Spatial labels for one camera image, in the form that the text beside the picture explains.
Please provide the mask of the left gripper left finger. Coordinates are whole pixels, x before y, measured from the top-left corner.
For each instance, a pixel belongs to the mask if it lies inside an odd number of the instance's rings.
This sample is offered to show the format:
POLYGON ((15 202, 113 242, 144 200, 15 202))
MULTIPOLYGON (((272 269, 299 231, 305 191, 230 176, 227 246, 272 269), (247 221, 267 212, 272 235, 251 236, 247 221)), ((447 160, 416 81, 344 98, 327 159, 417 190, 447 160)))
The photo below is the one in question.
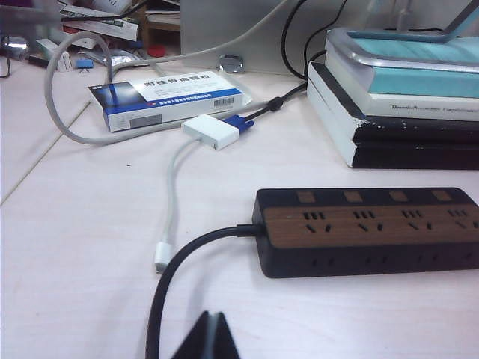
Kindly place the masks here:
POLYGON ((175 352, 176 358, 211 358, 210 314, 204 311, 175 352))

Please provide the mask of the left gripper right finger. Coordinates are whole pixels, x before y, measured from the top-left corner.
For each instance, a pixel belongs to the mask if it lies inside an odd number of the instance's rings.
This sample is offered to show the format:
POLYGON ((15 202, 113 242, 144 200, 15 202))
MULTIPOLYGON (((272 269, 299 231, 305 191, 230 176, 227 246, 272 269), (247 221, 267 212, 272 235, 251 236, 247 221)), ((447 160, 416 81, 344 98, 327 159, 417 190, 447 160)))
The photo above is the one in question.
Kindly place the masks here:
POLYGON ((216 321, 215 358, 240 359, 228 322, 222 312, 218 313, 216 321))

